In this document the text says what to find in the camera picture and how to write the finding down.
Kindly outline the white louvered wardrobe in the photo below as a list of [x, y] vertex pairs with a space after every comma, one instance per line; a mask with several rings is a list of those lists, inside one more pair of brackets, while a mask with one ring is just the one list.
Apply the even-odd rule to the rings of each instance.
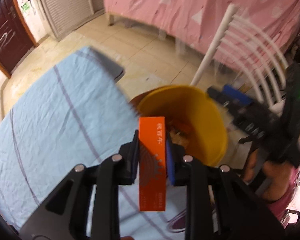
[[56, 40], [104, 14], [103, 0], [40, 0]]

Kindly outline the dark red wooden door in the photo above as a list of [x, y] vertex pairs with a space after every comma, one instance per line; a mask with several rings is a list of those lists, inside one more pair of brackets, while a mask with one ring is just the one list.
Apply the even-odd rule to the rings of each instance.
[[11, 78], [13, 70], [38, 46], [17, 0], [0, 0], [0, 70]]

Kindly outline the trash pieces inside bin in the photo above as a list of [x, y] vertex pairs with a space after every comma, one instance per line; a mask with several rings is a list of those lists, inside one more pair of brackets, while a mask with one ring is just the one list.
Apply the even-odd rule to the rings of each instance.
[[187, 149], [190, 144], [192, 127], [178, 119], [168, 119], [167, 127], [171, 141]]

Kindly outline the white metal chair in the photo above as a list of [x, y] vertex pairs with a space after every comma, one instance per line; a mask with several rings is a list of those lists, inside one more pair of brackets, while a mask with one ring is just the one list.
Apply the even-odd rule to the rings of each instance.
[[247, 78], [257, 101], [279, 113], [285, 102], [288, 62], [273, 39], [237, 11], [235, 4], [228, 5], [190, 85], [198, 85], [215, 55], [220, 54]]

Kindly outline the yellow plastic trash bin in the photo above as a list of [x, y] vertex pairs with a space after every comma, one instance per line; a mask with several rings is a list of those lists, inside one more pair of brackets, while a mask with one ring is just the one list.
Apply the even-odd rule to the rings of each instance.
[[207, 166], [216, 166], [225, 156], [228, 135], [222, 116], [208, 94], [199, 88], [172, 85], [148, 94], [138, 105], [141, 116], [178, 119], [192, 127], [187, 154]]

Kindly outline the pink tree-patterned bed curtain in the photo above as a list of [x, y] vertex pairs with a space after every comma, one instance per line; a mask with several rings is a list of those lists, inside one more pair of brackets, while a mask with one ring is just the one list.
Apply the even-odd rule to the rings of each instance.
[[104, 0], [108, 14], [162, 29], [202, 54], [230, 4], [281, 49], [300, 27], [300, 0]]

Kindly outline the light blue striped bedsheet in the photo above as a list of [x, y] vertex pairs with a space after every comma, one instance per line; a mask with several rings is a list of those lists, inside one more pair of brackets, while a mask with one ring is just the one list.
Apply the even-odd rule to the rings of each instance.
[[126, 155], [139, 117], [123, 68], [84, 47], [54, 65], [0, 124], [0, 239], [184, 239], [186, 190], [139, 210]]

